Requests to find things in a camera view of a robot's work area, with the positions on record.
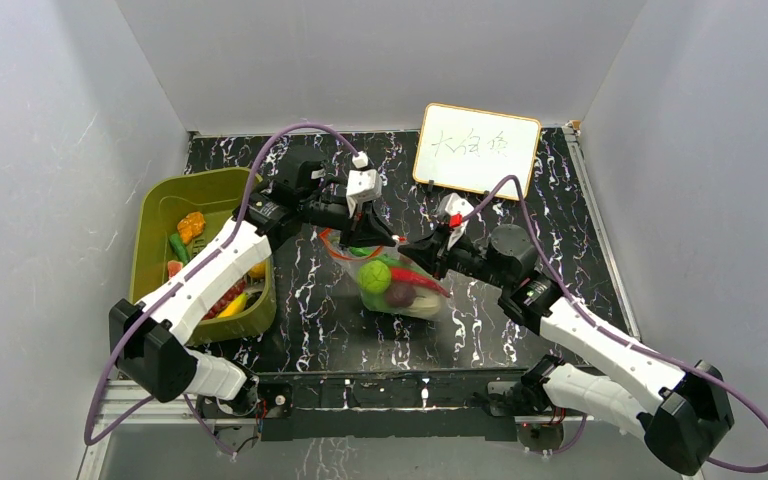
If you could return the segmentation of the light green round fruit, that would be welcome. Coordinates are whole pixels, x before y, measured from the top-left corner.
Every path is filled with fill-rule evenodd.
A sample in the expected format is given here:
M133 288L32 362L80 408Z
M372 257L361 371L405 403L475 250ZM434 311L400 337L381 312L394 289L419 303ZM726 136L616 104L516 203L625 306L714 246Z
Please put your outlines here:
M365 263L358 269L357 283L364 292L384 293L391 284L389 266L380 260Z

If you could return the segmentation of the dark red plum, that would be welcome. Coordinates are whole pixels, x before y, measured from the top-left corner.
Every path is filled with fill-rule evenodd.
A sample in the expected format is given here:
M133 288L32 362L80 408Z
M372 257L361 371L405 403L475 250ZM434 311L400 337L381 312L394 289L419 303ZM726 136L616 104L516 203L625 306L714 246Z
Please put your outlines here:
M384 292L384 300L388 307L406 309L411 307L417 298L416 288L408 283L391 283Z

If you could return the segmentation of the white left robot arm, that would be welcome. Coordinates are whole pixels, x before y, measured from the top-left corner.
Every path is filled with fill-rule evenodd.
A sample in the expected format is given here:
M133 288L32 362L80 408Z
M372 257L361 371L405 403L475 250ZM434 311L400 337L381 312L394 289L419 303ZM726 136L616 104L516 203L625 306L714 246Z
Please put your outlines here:
M188 348L211 308L254 266L296 236L305 224L340 232L343 246L393 246L393 232L373 201L382 180L364 152L345 179L328 176L317 150L295 146L276 176L247 179L239 206L219 233L162 286L109 312L113 366L155 400L183 394L213 397L235 416L254 411L256 381L233 362Z

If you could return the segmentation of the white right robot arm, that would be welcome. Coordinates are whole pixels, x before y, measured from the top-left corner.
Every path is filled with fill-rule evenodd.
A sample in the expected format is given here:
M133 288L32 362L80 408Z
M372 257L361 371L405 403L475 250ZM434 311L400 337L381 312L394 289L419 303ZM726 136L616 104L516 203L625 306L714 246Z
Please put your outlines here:
M574 352L592 375L546 357L524 375L525 405L537 414L556 406L588 413L641 439L671 470L697 474L734 425L720 372L704 361L683 369L569 299L537 268L539 252L517 225L492 230L479 247L438 226L398 251L436 278L454 271L500 289L498 304L514 323Z

